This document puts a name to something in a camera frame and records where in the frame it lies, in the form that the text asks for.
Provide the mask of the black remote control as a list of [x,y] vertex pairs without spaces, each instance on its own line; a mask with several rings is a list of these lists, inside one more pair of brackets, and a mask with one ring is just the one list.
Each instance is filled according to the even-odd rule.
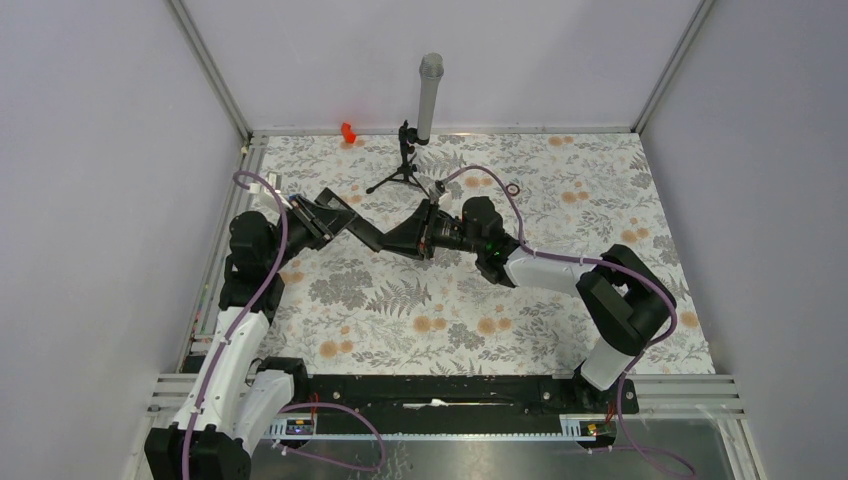
[[356,216],[346,229],[375,253],[386,249],[384,233],[361,216]]

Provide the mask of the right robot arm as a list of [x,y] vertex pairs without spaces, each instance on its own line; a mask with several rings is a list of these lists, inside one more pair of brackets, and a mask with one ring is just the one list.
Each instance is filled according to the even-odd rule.
[[670,292],[630,248],[615,244],[598,258],[533,251],[507,233],[486,196],[467,200],[458,217],[424,200],[406,220],[379,234],[377,247],[418,260],[431,258],[438,248],[468,252],[492,284],[579,297],[600,335],[573,386],[575,402],[589,412],[612,400],[612,385],[676,308]]

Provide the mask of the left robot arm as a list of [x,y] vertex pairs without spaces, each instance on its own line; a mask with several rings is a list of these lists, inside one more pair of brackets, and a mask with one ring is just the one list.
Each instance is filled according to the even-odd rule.
[[282,299],[281,267],[304,249],[322,249],[357,215],[301,195],[269,199],[282,209],[277,221],[246,211],[229,224],[212,345],[171,424],[151,429],[144,444],[155,479],[249,478],[252,455],[277,412],[309,401],[308,381],[278,368],[263,368],[251,387],[245,380]]

